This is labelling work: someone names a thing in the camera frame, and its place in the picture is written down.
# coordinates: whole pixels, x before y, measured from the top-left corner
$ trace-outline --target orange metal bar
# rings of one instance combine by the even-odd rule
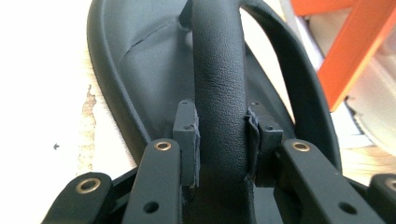
[[[395,23],[395,0],[360,0],[353,7],[318,71],[331,111],[344,101]]]
[[[291,4],[297,16],[306,16],[353,7],[357,1],[359,0],[291,0]]]

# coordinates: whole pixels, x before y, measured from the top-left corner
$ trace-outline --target black plastic tab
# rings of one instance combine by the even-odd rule
[[[273,187],[275,150],[282,146],[283,130],[258,103],[250,104],[248,114],[250,174],[256,187]]]
[[[193,100],[183,100],[178,104],[173,139],[181,148],[181,185],[199,185],[199,141],[198,115]]]
[[[158,139],[147,145],[122,223],[180,223],[180,148]]]

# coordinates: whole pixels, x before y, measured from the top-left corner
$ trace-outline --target textured black leather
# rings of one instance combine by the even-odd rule
[[[185,3],[93,0],[88,19],[93,69],[137,164],[146,144],[162,138],[173,126],[178,102],[195,99],[202,136],[200,187],[195,199],[184,204],[183,220],[254,223],[244,120],[248,104],[265,106],[287,138],[297,135],[323,147],[337,165],[338,147],[328,108],[303,49],[267,5],[258,0],[244,2],[275,44],[296,130],[244,42],[241,2],[193,1],[180,25],[178,16]]]

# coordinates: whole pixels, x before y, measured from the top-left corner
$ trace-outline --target metal grommet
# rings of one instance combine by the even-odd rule
[[[306,152],[311,149],[311,147],[309,145],[300,143],[300,142],[293,143],[292,146],[294,147],[294,149],[302,151],[302,152]]]
[[[160,151],[166,151],[169,148],[171,148],[171,144],[168,142],[159,142],[157,144],[155,144],[155,149],[160,150]]]
[[[388,188],[396,191],[396,179],[388,178],[385,183],[387,184]]]
[[[100,183],[101,181],[98,178],[88,178],[77,184],[76,191],[80,194],[91,193],[99,188]]]

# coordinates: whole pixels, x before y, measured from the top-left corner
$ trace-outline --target screw hole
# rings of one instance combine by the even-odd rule
[[[76,191],[80,194],[90,193],[98,189],[100,183],[101,181],[98,178],[85,179],[77,184]]]
[[[339,203],[338,206],[341,208],[341,210],[350,215],[356,215],[358,213],[358,211],[356,211],[356,208],[349,203]]]
[[[156,202],[151,202],[151,203],[146,203],[146,205],[143,207],[143,210],[145,213],[152,214],[157,212],[158,208],[160,205]]]
[[[308,145],[304,143],[294,143],[293,144],[294,149],[299,150],[299,151],[309,151],[311,149]]]
[[[159,143],[157,143],[154,147],[155,147],[155,149],[157,149],[157,150],[160,150],[160,151],[166,151],[166,150],[168,150],[169,148],[171,148],[171,144],[170,143],[168,143],[168,142],[159,142]]]

